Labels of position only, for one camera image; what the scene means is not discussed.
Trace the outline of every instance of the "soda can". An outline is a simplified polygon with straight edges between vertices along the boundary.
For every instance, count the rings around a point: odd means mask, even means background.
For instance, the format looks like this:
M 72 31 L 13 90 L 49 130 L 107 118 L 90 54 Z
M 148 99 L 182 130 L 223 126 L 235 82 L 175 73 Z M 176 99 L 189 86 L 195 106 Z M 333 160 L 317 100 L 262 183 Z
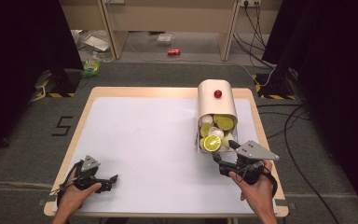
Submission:
M 180 49 L 169 49 L 168 55 L 180 55 Z

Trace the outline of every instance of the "red knob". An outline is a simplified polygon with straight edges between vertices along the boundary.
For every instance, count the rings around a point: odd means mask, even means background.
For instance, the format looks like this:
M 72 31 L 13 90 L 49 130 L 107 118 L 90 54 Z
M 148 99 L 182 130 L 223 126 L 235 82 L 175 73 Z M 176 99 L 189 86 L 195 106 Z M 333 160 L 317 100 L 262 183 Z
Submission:
M 222 92 L 221 92 L 221 91 L 215 91 L 215 92 L 214 92 L 214 97 L 215 97 L 215 98 L 220 98 L 220 97 L 222 97 Z

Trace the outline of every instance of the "power outlet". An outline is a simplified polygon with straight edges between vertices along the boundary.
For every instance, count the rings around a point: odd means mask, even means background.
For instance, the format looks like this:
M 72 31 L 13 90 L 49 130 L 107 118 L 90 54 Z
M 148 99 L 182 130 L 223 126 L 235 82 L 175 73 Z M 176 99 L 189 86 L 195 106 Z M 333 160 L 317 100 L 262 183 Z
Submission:
M 241 0 L 241 7 L 245 7 L 245 1 L 246 0 Z M 257 7 L 257 3 L 260 6 L 261 5 L 261 0 L 247 0 L 248 1 L 248 7 Z

